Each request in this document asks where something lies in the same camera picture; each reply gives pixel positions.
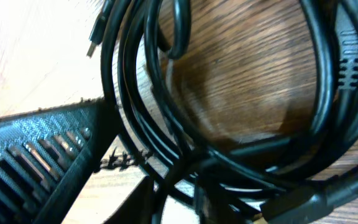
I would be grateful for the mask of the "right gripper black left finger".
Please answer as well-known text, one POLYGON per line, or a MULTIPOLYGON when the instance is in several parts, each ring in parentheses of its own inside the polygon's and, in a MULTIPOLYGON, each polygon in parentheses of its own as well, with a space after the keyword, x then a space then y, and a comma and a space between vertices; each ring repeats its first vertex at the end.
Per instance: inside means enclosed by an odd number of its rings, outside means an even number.
POLYGON ((60 223, 116 137, 102 100, 0 118, 0 223, 60 223))

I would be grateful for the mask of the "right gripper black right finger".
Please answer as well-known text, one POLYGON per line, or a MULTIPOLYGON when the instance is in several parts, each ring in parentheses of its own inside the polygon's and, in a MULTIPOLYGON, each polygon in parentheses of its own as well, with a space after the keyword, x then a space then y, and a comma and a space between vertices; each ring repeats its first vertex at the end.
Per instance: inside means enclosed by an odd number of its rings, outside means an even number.
POLYGON ((144 177, 104 224, 150 224, 154 209, 154 181, 144 177))

